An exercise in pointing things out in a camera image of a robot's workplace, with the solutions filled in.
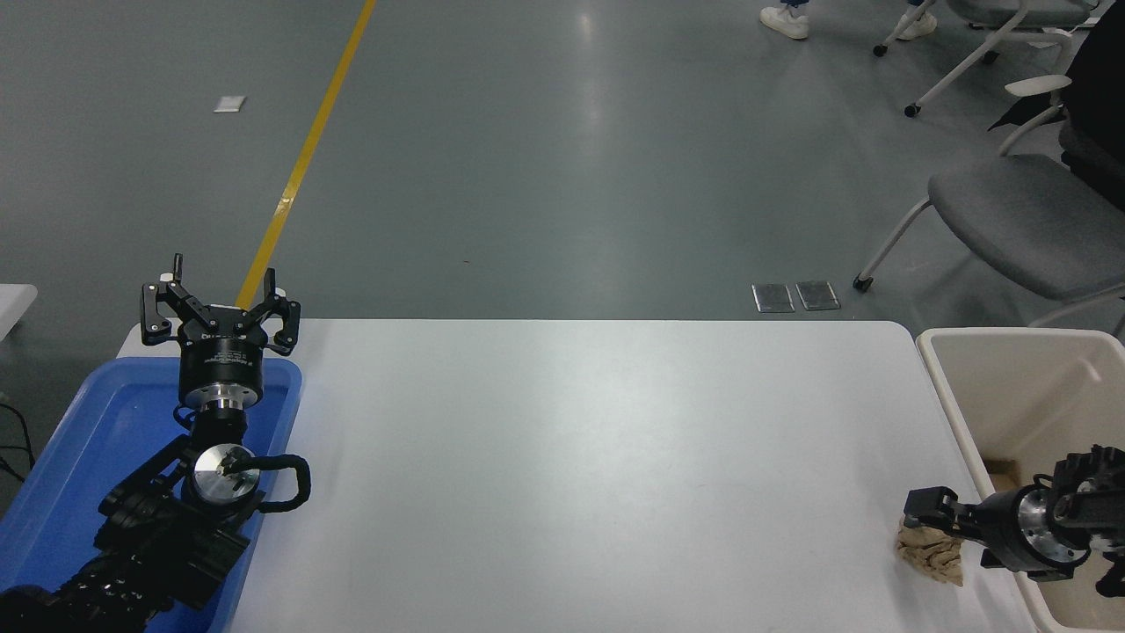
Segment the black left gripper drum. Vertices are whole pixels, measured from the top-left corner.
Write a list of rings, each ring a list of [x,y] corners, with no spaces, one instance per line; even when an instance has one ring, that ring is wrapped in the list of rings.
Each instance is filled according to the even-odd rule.
[[[248,409],[264,394],[266,332],[249,311],[213,306],[182,317],[179,403],[190,409]]]

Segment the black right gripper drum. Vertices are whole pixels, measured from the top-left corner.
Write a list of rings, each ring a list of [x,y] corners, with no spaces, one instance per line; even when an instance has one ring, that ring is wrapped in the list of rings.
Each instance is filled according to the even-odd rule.
[[[1035,582],[1072,579],[1092,551],[1063,536],[1053,524],[1052,501],[1046,486],[1024,486],[996,492],[971,512],[986,552],[981,566],[1022,572]]]

